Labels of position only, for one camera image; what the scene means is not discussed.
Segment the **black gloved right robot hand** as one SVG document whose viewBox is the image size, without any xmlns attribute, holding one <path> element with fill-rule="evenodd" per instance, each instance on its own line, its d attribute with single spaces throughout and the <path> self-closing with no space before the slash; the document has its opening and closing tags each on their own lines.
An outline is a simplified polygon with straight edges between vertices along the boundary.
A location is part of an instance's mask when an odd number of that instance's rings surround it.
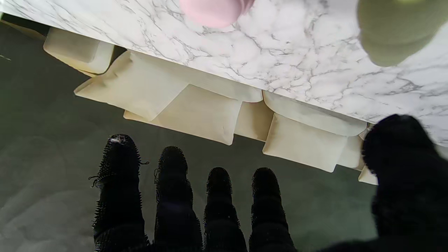
<svg viewBox="0 0 448 252">
<path fill-rule="evenodd" d="M 448 163 L 412 116 L 394 114 L 365 136 L 363 160 L 377 177 L 372 214 L 378 237 L 350 240 L 323 252 L 446 252 Z M 111 136 L 94 186 L 97 252 L 295 252 L 278 180 L 269 168 L 253 174 L 252 233 L 245 243 L 232 203 L 230 176 L 213 168 L 206 183 L 205 233 L 193 210 L 182 150 L 165 147 L 156 169 L 155 236 L 149 242 L 141 212 L 138 149 L 126 134 Z"/>
</svg>

